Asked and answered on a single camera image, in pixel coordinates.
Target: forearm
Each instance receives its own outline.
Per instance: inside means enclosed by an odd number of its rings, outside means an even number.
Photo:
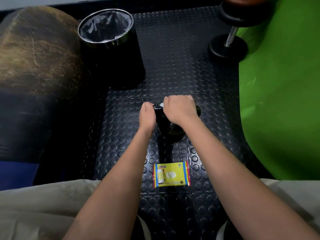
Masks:
[[[182,128],[204,164],[224,209],[244,239],[319,239],[200,119],[192,118]]]
[[[138,130],[122,157],[78,213],[65,239],[130,239],[137,217],[149,137],[149,132]]]

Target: wet wipes packet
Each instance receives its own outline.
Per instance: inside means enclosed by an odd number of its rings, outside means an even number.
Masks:
[[[190,186],[190,170],[188,162],[154,164],[153,185],[155,188],[162,186]]]

